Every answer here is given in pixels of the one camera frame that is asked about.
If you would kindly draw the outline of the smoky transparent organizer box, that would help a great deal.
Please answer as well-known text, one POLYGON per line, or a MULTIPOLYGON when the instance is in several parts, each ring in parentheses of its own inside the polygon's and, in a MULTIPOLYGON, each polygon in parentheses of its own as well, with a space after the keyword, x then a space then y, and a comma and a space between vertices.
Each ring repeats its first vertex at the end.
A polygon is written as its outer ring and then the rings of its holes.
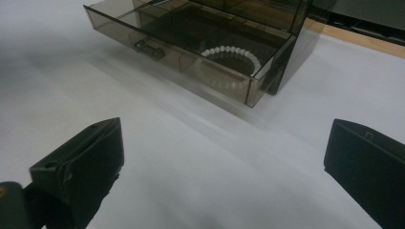
POLYGON ((135 2, 128 23, 144 36, 138 52, 253 105, 307 60, 324 11, 319 0, 151 0, 135 2))

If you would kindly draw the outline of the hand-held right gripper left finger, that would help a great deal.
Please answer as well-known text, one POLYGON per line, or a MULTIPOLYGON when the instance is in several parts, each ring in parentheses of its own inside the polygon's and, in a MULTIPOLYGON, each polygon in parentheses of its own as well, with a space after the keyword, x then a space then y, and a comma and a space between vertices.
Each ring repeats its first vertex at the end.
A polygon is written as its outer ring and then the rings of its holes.
POLYGON ((124 164, 120 119, 92 124, 36 162, 32 185, 53 203, 49 229, 85 229, 124 164))

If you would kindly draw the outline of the smoky transparent drawer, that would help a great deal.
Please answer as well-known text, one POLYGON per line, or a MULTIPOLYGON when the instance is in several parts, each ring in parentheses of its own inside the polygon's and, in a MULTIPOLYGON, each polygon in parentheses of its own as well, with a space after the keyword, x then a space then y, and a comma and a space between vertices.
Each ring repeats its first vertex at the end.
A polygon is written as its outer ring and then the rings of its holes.
POLYGON ((92 27, 248 107, 283 68, 302 0, 101 0, 92 27))

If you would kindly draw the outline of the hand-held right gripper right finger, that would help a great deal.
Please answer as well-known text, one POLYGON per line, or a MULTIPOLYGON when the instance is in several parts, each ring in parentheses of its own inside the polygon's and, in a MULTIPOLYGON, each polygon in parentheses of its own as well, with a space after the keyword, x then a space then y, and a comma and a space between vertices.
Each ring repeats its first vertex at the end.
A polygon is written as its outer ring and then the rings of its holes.
POLYGON ((405 144, 335 119, 324 166, 382 229, 405 229, 405 144))

